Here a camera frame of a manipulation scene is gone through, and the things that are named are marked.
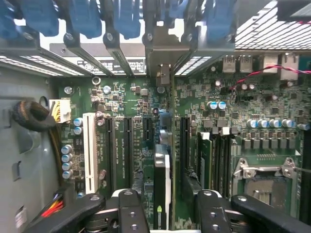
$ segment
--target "motherboard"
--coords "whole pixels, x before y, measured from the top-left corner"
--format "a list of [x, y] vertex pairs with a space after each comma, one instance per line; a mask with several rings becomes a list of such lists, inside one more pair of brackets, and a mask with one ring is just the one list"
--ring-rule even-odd
[[[62, 124], [63, 177], [77, 197], [135, 189], [151, 229], [165, 219], [172, 230], [196, 229], [200, 189], [246, 193], [298, 217], [301, 174], [293, 167], [303, 162], [311, 80], [282, 80], [274, 69], [240, 82], [252, 66], [236, 72], [226, 62], [164, 86], [148, 77], [59, 80], [71, 107]], [[169, 185], [156, 160], [166, 154]]]

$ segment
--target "green circuit board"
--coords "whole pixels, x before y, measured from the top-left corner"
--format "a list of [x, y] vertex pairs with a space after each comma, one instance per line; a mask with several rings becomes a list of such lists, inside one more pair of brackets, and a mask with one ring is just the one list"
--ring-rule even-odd
[[[133, 178], [142, 178], [142, 183], [138, 184], [142, 193], [142, 202], [151, 229], [154, 223], [154, 203], [153, 203], [153, 184], [154, 184], [154, 144], [159, 143], [159, 116], [153, 114], [153, 109], [165, 109], [172, 114], [174, 105], [175, 109], [175, 146], [176, 154], [175, 174], [175, 196], [172, 196], [175, 216], [171, 224], [177, 229], [195, 229], [191, 215], [182, 190], [181, 176], [183, 168], [181, 164], [181, 150], [183, 146], [182, 139], [182, 121], [188, 119], [189, 123], [189, 144], [186, 150], [189, 150], [186, 167], [193, 170], [194, 173], [200, 174], [199, 181], [202, 181], [202, 158], [198, 155], [198, 134], [209, 132], [211, 126], [206, 127], [206, 120], [216, 126], [219, 120], [225, 123], [226, 127], [235, 127], [238, 133], [235, 135], [234, 149], [231, 147], [229, 152], [230, 168], [227, 172], [231, 175], [234, 173], [240, 158], [247, 160], [249, 166], [281, 166], [286, 158], [293, 159], [296, 166], [301, 166], [302, 156], [301, 148], [303, 141], [302, 134], [296, 127], [285, 128], [250, 128], [247, 125], [248, 120], [271, 119], [284, 120], [290, 119], [295, 125], [306, 123], [309, 118], [309, 107], [311, 105], [310, 95], [307, 87], [310, 81], [306, 77], [300, 77], [294, 81], [294, 86], [290, 88], [281, 88], [283, 82], [280, 81], [278, 74], [258, 75], [246, 80], [246, 84], [253, 84], [254, 90], [237, 90], [232, 92], [233, 87], [238, 80], [244, 77], [244, 74], [224, 74], [222, 72], [211, 72], [190, 78], [175, 78], [173, 87], [165, 87], [164, 93], [157, 91], [156, 82], [147, 77], [127, 78], [117, 77], [115, 79], [101, 78], [99, 85], [94, 85], [91, 78], [67, 78], [60, 81], [59, 95], [61, 99], [70, 99], [71, 102], [71, 123], [63, 124], [62, 144], [73, 145], [74, 157], [73, 176], [69, 182], [75, 183], [77, 191], [84, 180], [84, 152], [83, 137], [75, 135], [73, 120], [82, 117], [83, 113], [94, 113], [101, 111], [104, 113], [105, 122], [102, 126], [96, 127], [96, 141], [98, 152], [98, 170], [106, 171], [105, 179], [99, 182], [99, 191], [105, 196], [110, 196], [114, 190], [121, 188], [131, 188]], [[64, 88], [70, 86], [73, 93], [68, 95], [64, 93]], [[105, 94], [104, 88], [111, 88], [108, 94]], [[174, 102], [171, 102], [171, 94], [174, 92]], [[269, 101], [268, 96], [276, 95], [277, 101]], [[100, 102], [93, 103], [91, 98], [99, 97]], [[209, 109], [209, 102], [226, 103], [223, 110]], [[143, 138], [143, 119], [149, 117], [152, 121], [153, 140], [146, 142]], [[132, 148], [133, 167], [128, 168], [124, 159], [126, 146], [123, 138], [125, 133], [126, 121], [130, 119], [132, 125]], [[113, 140], [107, 132], [108, 123], [113, 121]], [[276, 140], [284, 139], [291, 142], [291, 148], [285, 149], [254, 149], [244, 146], [244, 143], [253, 143], [253, 140]], [[205, 154], [211, 158], [214, 153], [212, 141], [207, 140], [205, 143]], [[276, 184], [284, 184], [282, 188], [286, 190], [286, 195], [282, 205], [283, 210], [293, 216], [296, 216], [299, 210], [300, 198], [300, 174], [297, 179], [277, 179]], [[239, 181], [236, 190], [232, 188], [228, 191], [231, 194], [244, 193], [247, 190], [249, 181]]]

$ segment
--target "gray metal wall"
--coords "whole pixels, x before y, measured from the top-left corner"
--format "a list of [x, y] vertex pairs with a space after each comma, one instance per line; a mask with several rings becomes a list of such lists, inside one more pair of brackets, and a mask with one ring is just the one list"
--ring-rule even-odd
[[[0, 232], [17, 233], [15, 215], [26, 208], [28, 222], [52, 199], [57, 173], [47, 133], [39, 133], [37, 148], [19, 153], [21, 127], [10, 123], [9, 109], [19, 100], [39, 101], [52, 95], [42, 77], [0, 68]], [[20, 179], [14, 181], [12, 165], [20, 161]]]

